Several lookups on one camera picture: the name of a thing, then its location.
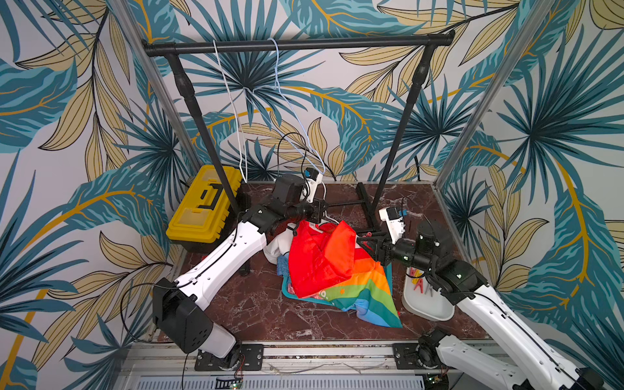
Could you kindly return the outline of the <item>rainbow jacket red hood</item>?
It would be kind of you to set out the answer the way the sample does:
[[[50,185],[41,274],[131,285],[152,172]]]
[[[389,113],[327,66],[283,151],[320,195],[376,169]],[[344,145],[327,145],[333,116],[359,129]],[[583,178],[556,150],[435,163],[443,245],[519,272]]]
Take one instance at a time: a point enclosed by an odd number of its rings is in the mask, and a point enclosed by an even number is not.
[[[310,297],[322,290],[346,282],[354,274],[356,232],[346,222],[313,224],[300,222],[289,226],[263,249],[266,259],[277,264],[277,258],[289,253],[289,276],[298,297]],[[360,320],[385,328],[401,328],[397,309],[379,307],[354,312]]]

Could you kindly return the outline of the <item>light blue wire hanger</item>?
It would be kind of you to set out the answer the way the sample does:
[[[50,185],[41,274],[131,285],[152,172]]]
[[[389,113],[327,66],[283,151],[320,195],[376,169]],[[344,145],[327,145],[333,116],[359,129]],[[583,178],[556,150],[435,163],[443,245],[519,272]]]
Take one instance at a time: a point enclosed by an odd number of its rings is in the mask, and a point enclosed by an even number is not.
[[[271,90],[279,94],[283,100],[283,103],[288,105],[289,113],[292,114],[294,118],[297,120],[297,123],[299,124],[299,127],[301,128],[301,130],[304,130],[302,121],[297,116],[297,112],[295,111],[295,109],[293,108],[293,105],[291,104],[289,99],[286,98],[286,96],[284,95],[281,89],[280,79],[279,79],[279,64],[280,64],[279,45],[273,37],[269,37],[268,41],[272,43],[276,52],[276,59],[275,59],[274,71],[273,71],[274,73],[273,86],[259,86],[259,87],[256,87],[255,89],[245,88],[245,90],[252,97],[256,97],[256,93],[264,89]],[[301,144],[299,145],[299,144],[294,143],[292,140],[289,140],[289,137],[284,132],[279,130],[277,125],[275,125],[274,128],[277,131],[277,133],[279,133],[279,135],[281,136],[280,142],[286,140],[292,146],[292,148],[294,148],[300,154],[300,156],[302,156],[301,164],[304,164],[304,162],[307,161],[319,173],[325,174],[327,172],[327,166],[325,165],[325,162],[323,161],[323,157],[312,146],[310,142],[310,138],[306,133],[300,133],[299,131],[294,132],[295,136],[299,136],[302,139]]]

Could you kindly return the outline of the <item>rainbow striped jacket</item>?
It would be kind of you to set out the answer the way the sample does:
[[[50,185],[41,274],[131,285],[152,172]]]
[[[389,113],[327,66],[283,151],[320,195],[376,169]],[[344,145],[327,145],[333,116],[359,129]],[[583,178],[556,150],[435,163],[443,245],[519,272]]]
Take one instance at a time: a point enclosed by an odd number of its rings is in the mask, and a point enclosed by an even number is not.
[[[276,274],[282,278],[289,279],[289,253],[277,258]]]

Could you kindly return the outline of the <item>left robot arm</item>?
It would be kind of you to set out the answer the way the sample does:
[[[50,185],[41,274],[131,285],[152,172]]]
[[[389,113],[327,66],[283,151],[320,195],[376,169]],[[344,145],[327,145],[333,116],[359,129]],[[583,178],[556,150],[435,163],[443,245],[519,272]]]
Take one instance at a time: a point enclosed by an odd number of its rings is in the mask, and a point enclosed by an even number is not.
[[[206,308],[225,283],[256,253],[281,224],[320,221],[326,206],[315,198],[323,175],[313,168],[303,175],[276,179],[270,197],[237,217],[233,232],[201,263],[174,281],[161,279],[153,287],[153,321],[185,354],[211,354],[225,368],[241,358],[241,344],[206,315]]]

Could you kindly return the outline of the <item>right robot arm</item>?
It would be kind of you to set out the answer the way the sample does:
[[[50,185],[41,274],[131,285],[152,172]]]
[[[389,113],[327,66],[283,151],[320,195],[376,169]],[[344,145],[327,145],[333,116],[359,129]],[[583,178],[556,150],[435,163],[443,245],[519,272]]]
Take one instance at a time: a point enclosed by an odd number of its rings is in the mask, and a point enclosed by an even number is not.
[[[421,271],[435,291],[478,323],[512,361],[502,362],[437,328],[419,338],[419,365],[453,367],[491,389],[604,387],[600,374],[559,354],[505,304],[481,273],[456,259],[453,237],[442,225],[421,225],[415,240],[403,236],[401,219],[391,219],[387,227],[385,234],[359,237],[357,243],[383,264],[398,262]]]

